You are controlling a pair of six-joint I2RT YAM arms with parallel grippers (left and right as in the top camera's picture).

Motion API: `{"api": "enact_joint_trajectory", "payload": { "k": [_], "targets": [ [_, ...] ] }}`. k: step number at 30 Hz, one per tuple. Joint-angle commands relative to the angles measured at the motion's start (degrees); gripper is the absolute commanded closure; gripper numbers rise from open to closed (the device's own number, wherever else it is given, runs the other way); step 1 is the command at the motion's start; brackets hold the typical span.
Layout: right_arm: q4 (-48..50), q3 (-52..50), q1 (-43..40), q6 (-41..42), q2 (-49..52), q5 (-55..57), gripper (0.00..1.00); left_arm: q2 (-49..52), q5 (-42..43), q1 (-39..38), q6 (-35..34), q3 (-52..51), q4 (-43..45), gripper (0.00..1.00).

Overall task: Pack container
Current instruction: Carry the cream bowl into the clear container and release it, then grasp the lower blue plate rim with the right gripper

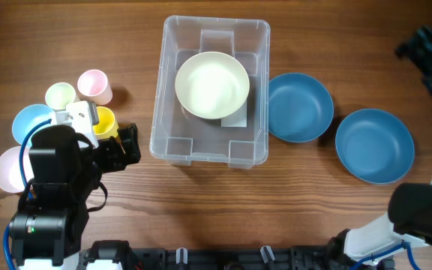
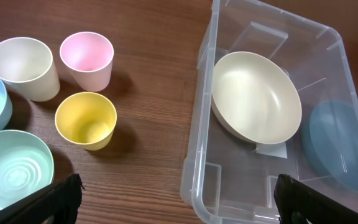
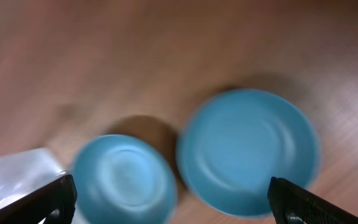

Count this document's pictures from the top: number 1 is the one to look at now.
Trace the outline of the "yellow plastic cup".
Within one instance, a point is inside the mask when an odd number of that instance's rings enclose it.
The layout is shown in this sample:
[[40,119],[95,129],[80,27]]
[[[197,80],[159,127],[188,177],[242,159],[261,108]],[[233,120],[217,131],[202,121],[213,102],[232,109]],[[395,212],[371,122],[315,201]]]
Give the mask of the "yellow plastic cup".
[[93,131],[98,140],[117,137],[119,124],[113,111],[105,106],[97,107],[99,123],[93,126]]

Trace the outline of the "cream plastic bowl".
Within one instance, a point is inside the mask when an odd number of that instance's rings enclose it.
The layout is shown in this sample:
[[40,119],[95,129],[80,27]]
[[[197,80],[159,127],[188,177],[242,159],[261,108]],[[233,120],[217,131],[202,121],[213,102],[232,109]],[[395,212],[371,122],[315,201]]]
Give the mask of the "cream plastic bowl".
[[202,119],[222,119],[248,99],[250,80],[244,66],[223,52],[201,52],[185,61],[175,76],[179,103]]

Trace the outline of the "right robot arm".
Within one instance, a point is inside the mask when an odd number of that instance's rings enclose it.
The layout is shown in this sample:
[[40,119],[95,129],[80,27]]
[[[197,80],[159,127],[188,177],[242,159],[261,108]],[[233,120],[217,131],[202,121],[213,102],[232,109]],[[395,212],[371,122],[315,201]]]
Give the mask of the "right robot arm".
[[[423,74],[432,96],[432,30],[417,29],[395,50]],[[381,109],[360,109],[346,116],[335,134],[337,156],[357,178],[371,184],[393,183],[411,169],[415,143],[407,126]],[[370,223],[345,229],[314,252],[323,269],[387,269],[389,259],[405,250],[432,246],[432,179],[428,184],[399,184],[387,211]]]

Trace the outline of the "pink small bowl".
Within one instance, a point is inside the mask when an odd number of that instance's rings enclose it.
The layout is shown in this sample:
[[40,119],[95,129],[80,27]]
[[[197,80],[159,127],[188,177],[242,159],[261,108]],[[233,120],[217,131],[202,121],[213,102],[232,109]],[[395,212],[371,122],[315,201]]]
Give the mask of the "pink small bowl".
[[20,146],[10,148],[0,156],[0,188],[12,194],[24,190],[20,174],[20,149]]

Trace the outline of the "cream plastic cup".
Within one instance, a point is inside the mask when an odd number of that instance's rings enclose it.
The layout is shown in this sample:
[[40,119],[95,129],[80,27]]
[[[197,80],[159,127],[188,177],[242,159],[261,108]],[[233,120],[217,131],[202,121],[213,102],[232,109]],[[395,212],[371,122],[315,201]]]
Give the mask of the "cream plastic cup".
[[80,99],[72,85],[57,82],[47,89],[45,101],[53,110],[65,110],[68,104],[79,102]]

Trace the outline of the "pink plastic cup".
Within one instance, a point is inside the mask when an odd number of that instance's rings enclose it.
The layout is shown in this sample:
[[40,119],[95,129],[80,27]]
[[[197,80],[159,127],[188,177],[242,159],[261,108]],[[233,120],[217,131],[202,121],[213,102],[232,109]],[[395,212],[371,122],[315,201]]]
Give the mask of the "pink plastic cup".
[[79,92],[97,105],[108,104],[113,99],[107,75],[97,69],[85,71],[77,81]]

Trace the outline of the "clear plastic storage container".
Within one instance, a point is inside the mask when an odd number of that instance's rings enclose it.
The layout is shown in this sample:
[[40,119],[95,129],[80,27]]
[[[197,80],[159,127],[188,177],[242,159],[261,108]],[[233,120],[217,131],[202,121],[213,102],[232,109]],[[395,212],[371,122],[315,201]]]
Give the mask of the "clear plastic storage container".
[[[165,20],[149,144],[153,157],[174,164],[208,161],[245,169],[266,161],[270,34],[270,25],[262,19],[173,15]],[[221,119],[197,117],[179,103],[179,68],[206,51],[226,53],[247,71],[247,127],[222,127]]]

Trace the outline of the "light blue small bowl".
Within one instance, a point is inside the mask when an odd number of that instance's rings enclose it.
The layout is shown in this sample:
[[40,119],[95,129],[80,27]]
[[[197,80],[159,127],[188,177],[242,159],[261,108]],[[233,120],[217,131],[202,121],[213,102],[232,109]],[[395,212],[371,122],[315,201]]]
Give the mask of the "light blue small bowl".
[[49,124],[46,123],[45,125],[39,127],[37,131],[48,128],[56,123],[55,111],[49,106],[43,104],[33,104],[27,106],[26,108],[22,109],[13,120],[13,138],[20,145],[22,145],[23,140],[26,138],[28,132],[36,125],[40,124],[41,122],[45,122],[48,119],[52,119],[52,121]]

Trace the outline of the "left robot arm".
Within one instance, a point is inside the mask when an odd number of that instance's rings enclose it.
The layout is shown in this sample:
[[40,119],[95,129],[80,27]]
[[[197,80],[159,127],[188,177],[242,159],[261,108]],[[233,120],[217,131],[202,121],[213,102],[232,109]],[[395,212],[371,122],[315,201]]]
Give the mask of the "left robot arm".
[[4,258],[9,269],[51,269],[79,264],[82,234],[89,215],[86,200],[105,186],[104,173],[140,162],[135,124],[94,148],[89,139],[67,125],[35,131],[28,156],[34,177],[27,181],[17,211],[4,231]]

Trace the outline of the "dark blue bowl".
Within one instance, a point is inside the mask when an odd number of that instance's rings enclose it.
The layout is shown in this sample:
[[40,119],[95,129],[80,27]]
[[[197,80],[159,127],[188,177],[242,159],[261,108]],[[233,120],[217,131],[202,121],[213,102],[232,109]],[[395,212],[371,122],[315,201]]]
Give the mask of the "dark blue bowl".
[[310,142],[331,125],[334,102],[319,80],[305,73],[284,73],[268,86],[268,129],[278,139]]
[[335,148],[348,172],[375,185],[402,179],[416,156],[407,126],[381,109],[360,109],[344,118],[335,135]]

